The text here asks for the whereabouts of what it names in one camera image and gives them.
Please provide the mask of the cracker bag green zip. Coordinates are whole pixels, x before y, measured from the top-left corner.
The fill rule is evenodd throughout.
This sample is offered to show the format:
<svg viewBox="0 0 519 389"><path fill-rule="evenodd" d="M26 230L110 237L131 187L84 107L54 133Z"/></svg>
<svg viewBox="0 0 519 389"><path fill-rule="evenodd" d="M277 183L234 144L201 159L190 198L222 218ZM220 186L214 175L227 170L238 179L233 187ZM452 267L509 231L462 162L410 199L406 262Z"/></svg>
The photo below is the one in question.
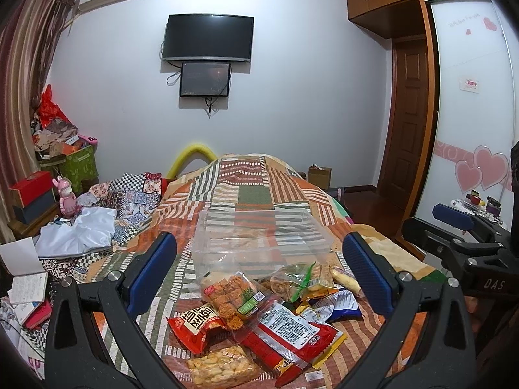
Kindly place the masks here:
<svg viewBox="0 0 519 389"><path fill-rule="evenodd" d="M289 303L322 299L338 291L330 267L319 262L284 266L259 283Z"/></svg>

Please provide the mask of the peanut-shaped cookie pack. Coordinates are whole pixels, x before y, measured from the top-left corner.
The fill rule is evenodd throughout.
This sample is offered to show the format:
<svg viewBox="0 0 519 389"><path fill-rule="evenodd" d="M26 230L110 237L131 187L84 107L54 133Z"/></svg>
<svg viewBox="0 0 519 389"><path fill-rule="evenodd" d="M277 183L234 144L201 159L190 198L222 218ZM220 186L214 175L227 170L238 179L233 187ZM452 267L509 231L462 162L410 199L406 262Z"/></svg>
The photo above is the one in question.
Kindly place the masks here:
<svg viewBox="0 0 519 389"><path fill-rule="evenodd" d="M197 388L233 388L260 375L260 367L240 345L188 359L187 366Z"/></svg>

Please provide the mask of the toast bread clear pack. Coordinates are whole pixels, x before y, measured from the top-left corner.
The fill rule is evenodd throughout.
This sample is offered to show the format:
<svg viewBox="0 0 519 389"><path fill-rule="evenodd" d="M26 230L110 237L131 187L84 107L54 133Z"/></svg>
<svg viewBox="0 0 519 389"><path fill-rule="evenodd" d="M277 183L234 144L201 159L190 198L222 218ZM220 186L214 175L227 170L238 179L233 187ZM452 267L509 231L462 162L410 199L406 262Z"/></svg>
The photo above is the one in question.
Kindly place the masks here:
<svg viewBox="0 0 519 389"><path fill-rule="evenodd" d="M229 274L227 272L222 271L209 271L200 281L201 291L206 291L209 286L217 284L224 279L227 279Z"/></svg>

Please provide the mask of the cream roll snack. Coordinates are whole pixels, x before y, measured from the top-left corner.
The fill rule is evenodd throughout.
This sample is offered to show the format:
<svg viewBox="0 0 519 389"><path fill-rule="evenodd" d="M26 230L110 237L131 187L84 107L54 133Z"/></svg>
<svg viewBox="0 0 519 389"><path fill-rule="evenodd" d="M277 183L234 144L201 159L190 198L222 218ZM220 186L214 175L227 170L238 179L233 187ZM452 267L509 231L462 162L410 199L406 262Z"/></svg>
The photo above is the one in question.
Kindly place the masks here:
<svg viewBox="0 0 519 389"><path fill-rule="evenodd" d="M355 295L360 294L361 285L357 282L356 279L347 275L345 270L342 270L337 266L332 266L330 271L336 284L343 286Z"/></svg>

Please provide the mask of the red book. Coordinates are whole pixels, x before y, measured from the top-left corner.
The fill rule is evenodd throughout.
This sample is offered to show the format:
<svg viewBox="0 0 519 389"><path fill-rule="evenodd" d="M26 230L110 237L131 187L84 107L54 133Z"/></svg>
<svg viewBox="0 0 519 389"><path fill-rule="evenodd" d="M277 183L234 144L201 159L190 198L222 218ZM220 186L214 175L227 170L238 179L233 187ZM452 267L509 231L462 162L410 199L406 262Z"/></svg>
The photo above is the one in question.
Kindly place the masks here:
<svg viewBox="0 0 519 389"><path fill-rule="evenodd" d="M23 327L33 330L39 327L44 321L50 318L52 314L52 305L49 300L41 303L34 312L24 322Z"/></svg>

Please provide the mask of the checkered patchwork blanket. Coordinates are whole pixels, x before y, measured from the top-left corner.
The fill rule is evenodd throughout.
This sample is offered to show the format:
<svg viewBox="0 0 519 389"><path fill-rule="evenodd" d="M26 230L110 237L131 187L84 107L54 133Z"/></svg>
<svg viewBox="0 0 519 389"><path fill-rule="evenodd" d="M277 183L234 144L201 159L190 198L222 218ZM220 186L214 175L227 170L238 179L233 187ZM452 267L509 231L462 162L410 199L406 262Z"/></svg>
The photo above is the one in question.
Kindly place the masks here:
<svg viewBox="0 0 519 389"><path fill-rule="evenodd" d="M49 223L73 221L84 207L115 209L117 216L111 248L74 258L40 258L44 269L56 278L71 275L76 280L85 282L91 265L118 249L125 249L129 241L144 229L158 207L162 194L163 179L159 173L125 173L115 180L93 185L87 192L76 197L78 212L72 218L53 219Z"/></svg>

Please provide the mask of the pink plush toy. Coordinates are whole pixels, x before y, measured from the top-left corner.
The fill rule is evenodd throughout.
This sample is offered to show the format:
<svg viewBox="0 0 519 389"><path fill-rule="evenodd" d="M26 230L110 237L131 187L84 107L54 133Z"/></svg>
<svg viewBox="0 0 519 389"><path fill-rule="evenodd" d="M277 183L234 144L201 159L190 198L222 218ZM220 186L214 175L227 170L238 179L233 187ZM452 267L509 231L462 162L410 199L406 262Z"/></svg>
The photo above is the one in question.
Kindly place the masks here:
<svg viewBox="0 0 519 389"><path fill-rule="evenodd" d="M78 212L76 195L72 183L66 177L58 176L52 179L52 183L59 195L60 210L65 218L72 218Z"/></svg>

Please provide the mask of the spicy cube snack green label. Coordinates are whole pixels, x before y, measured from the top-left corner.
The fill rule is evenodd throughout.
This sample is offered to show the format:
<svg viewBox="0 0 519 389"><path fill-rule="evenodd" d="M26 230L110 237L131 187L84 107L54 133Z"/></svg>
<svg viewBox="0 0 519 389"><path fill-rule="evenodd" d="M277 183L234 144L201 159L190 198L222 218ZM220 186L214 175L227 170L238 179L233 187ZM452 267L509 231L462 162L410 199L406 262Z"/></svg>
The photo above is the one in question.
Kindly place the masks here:
<svg viewBox="0 0 519 389"><path fill-rule="evenodd" d="M231 331L246 327L279 298L241 271L228 273L223 281L209 286L202 298L215 308Z"/></svg>

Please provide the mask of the red snack bag white label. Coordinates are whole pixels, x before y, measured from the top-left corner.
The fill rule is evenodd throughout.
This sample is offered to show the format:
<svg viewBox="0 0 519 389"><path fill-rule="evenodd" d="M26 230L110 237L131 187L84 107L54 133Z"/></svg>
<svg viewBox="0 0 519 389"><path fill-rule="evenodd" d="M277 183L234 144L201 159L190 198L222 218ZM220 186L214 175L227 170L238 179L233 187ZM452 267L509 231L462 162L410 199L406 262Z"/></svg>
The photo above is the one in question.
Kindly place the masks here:
<svg viewBox="0 0 519 389"><path fill-rule="evenodd" d="M323 363L345 339L337 328L307 321L278 302L259 314L246 333L238 337L239 343L275 375L276 388Z"/></svg>

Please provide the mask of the green storage box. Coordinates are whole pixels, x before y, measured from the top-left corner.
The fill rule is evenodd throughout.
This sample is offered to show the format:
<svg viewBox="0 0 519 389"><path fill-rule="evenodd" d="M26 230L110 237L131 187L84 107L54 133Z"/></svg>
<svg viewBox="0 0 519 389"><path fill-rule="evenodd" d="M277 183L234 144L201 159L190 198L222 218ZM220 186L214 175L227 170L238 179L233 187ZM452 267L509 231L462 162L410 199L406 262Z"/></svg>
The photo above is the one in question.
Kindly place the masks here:
<svg viewBox="0 0 519 389"><path fill-rule="evenodd" d="M54 178L68 178L76 195L88 191L99 182L93 145L87 145L70 155L41 159L40 167L43 171L49 171Z"/></svg>

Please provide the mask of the brown wooden door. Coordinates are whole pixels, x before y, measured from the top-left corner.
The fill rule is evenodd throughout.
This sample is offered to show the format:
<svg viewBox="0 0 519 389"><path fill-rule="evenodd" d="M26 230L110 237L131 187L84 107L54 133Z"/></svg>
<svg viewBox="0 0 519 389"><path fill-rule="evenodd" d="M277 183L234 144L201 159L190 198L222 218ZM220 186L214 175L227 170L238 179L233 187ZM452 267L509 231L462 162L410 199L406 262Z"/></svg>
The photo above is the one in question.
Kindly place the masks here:
<svg viewBox="0 0 519 389"><path fill-rule="evenodd" d="M379 194L403 210L414 186L427 119L428 52L424 39L393 44L392 102Z"/></svg>

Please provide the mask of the yellow foam arch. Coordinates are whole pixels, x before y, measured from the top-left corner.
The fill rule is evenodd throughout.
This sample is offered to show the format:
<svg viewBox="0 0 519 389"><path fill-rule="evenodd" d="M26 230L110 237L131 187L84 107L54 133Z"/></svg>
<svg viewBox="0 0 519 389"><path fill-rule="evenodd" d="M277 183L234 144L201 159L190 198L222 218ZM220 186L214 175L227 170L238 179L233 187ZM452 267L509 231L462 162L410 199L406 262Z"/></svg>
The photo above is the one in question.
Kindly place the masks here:
<svg viewBox="0 0 519 389"><path fill-rule="evenodd" d="M200 158L206 163L211 163L217 159L217 155L206 145L201 143L190 144L185 147L174 160L166 174L166 178L173 180L175 177L178 177L184 167L192 162L194 158Z"/></svg>

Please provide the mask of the striped patchwork bed quilt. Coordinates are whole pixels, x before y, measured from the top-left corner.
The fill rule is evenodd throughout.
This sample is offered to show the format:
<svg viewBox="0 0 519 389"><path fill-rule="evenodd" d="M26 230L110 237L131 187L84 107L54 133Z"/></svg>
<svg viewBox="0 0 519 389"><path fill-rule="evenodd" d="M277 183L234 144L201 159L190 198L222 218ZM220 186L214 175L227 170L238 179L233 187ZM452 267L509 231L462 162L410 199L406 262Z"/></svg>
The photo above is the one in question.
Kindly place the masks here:
<svg viewBox="0 0 519 389"><path fill-rule="evenodd" d="M150 309L136 321L185 387L193 386L187 367L191 352L168 320L201 305L202 266L226 257L235 270L256 280L289 264L346 269L341 243L357 232L395 270L407 270L421 281L442 277L375 228L354 223L337 200L268 155L222 156L172 181L132 239L115 242L106 255L93 256L85 281L125 270L163 232L175 237L178 254Z"/></svg>

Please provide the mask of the small black wall monitor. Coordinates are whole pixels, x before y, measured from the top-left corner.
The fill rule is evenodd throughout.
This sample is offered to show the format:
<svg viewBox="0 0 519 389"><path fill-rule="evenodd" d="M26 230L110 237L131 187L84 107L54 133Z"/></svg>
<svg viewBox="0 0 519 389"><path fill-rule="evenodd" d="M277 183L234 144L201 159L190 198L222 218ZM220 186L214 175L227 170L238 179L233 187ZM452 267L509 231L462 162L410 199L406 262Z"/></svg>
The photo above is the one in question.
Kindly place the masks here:
<svg viewBox="0 0 519 389"><path fill-rule="evenodd" d="M184 62L180 74L181 98L227 98L231 81L229 62Z"/></svg>

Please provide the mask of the black wall television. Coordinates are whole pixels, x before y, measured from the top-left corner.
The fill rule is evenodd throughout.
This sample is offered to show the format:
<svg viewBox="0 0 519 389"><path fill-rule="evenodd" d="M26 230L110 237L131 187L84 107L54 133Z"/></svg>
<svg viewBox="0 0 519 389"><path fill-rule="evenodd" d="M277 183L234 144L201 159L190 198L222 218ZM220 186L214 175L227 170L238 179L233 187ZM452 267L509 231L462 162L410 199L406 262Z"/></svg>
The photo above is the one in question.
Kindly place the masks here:
<svg viewBox="0 0 519 389"><path fill-rule="evenodd" d="M166 25L164 61L250 62L254 17L220 14L172 14Z"/></svg>

